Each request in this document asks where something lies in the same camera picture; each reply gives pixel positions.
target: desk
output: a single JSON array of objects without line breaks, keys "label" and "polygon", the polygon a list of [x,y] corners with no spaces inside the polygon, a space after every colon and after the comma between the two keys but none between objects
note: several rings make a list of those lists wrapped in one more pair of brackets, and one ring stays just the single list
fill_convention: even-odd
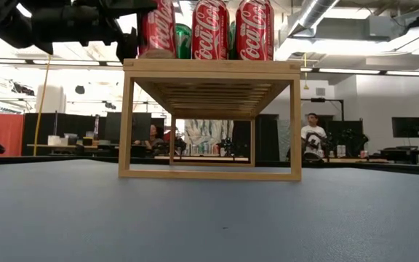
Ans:
[{"label": "desk", "polygon": [[123,180],[117,164],[91,160],[0,164],[0,261],[415,262],[419,175]]},{"label": "desk", "polygon": [[[34,147],[35,145],[34,144],[28,144],[27,145],[28,147]],[[39,148],[63,148],[63,149],[70,149],[70,148],[72,148],[72,149],[75,149],[76,147],[77,147],[77,145],[69,145],[69,146],[62,146],[62,145],[36,145],[36,147],[39,147]],[[96,148],[98,148],[98,146],[84,146],[85,148],[93,148],[93,149],[96,149]]]},{"label": "desk", "polygon": [[[169,159],[169,156],[155,156],[155,159]],[[228,156],[175,156],[174,161],[178,160],[199,160],[199,161],[246,161],[247,157],[228,157]]]},{"label": "desk", "polygon": [[389,163],[389,161],[387,161],[386,159],[360,159],[360,158],[356,158],[356,159],[349,159],[349,158],[331,158],[330,159],[330,163],[357,163],[357,162],[363,162],[363,163]]},{"label": "desk", "polygon": [[418,164],[419,150],[390,148],[381,150],[381,155],[391,161]]}]

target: dark hair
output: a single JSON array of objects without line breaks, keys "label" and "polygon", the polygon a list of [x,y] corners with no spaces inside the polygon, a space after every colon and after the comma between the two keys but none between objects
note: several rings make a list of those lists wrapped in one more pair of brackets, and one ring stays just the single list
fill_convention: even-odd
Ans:
[{"label": "dark hair", "polygon": [[155,124],[151,124],[156,128],[156,136],[155,138],[163,139],[164,136],[164,129],[162,127],[158,127]]},{"label": "dark hair", "polygon": [[314,116],[314,118],[318,119],[318,115],[315,113],[309,113],[308,116]]}]

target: yellow pole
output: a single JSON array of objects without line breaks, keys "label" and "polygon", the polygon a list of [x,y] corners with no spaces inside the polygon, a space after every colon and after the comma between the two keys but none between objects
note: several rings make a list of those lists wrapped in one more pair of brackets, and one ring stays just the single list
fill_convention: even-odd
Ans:
[{"label": "yellow pole", "polygon": [[[305,61],[305,67],[306,67],[306,53],[303,54],[303,59]],[[308,84],[307,84],[308,83],[307,78],[308,78],[308,73],[305,72],[305,86],[303,87],[303,89],[305,89],[305,90],[309,90],[310,89],[310,87],[308,87]]]},{"label": "yellow pole", "polygon": [[35,141],[33,142],[33,156],[36,156],[36,147],[38,146],[38,130],[40,128],[41,112],[43,111],[44,93],[47,90],[49,64],[51,63],[51,55],[48,56],[47,72],[44,75],[43,93],[41,94],[40,108],[38,110],[38,119],[36,120]]}]

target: bamboo shelf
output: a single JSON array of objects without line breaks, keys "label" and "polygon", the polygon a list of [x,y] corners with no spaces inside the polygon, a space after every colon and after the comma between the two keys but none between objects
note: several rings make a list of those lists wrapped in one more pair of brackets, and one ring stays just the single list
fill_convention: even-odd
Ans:
[{"label": "bamboo shelf", "polygon": [[[124,61],[119,176],[134,178],[203,178],[301,180],[300,64],[273,61],[131,59]],[[176,119],[227,119],[251,122],[249,164],[193,163],[227,167],[255,167],[255,117],[285,88],[290,87],[291,173],[131,170],[132,99],[140,85]],[[174,148],[171,135],[170,148]],[[169,163],[174,162],[171,151]]]}]

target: green can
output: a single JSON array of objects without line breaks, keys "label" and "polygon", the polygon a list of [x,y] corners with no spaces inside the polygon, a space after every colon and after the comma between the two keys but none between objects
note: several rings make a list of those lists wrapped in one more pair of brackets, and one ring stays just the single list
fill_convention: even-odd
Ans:
[{"label": "green can", "polygon": [[236,21],[229,26],[229,60],[237,60]]},{"label": "green can", "polygon": [[192,30],[183,24],[175,25],[175,37],[177,43],[177,58],[191,59],[192,58]]}]

